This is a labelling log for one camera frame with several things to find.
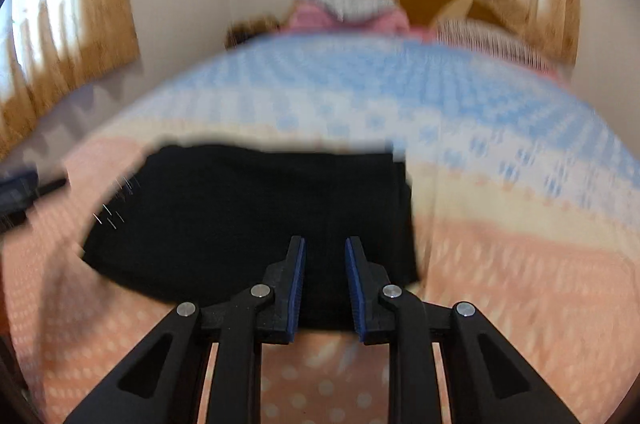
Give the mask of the golden curtain side window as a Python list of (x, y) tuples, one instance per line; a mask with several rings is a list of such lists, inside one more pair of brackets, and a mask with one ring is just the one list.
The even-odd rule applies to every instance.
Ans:
[(6, 0), (1, 7), (1, 153), (65, 96), (134, 62), (130, 0)]

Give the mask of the pink folded blanket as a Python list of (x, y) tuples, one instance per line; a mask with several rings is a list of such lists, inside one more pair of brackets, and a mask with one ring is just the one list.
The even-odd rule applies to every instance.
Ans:
[(437, 40), (434, 28), (412, 26), (404, 10), (394, 8), (364, 21), (340, 20), (314, 2), (298, 2), (281, 33), (363, 33), (381, 34), (431, 43)]

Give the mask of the polka dot bedspread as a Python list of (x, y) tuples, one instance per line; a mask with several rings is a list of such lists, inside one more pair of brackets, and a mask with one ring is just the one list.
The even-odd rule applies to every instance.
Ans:
[(59, 423), (165, 314), (80, 258), (94, 212), (164, 144), (336, 152), (391, 146), (412, 182), (413, 293), (467, 300), (584, 423), (639, 373), (639, 163), (605, 121), (526, 69), (379, 35), (265, 37), (119, 113), (64, 164), (2, 250), (13, 346)]

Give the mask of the black pants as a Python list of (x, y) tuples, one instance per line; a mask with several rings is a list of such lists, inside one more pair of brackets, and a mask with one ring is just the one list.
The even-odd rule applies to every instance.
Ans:
[(120, 181), (82, 258), (144, 295), (210, 306), (256, 284), (296, 236), (305, 242), (300, 327), (351, 331), (348, 238), (393, 283), (419, 277), (405, 163), (388, 152), (163, 147)]

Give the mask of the striped pillow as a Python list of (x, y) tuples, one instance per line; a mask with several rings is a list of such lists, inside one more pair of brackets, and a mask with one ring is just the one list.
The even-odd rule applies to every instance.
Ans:
[(495, 25), (469, 19), (439, 21), (435, 38), (444, 45), (478, 51), (556, 80), (559, 78), (555, 66), (542, 54)]

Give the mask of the grey patterned pillow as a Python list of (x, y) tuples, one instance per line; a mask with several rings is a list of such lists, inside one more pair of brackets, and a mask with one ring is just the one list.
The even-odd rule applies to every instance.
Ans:
[(397, 8), (394, 0), (300, 0), (311, 2), (343, 22), (369, 21)]

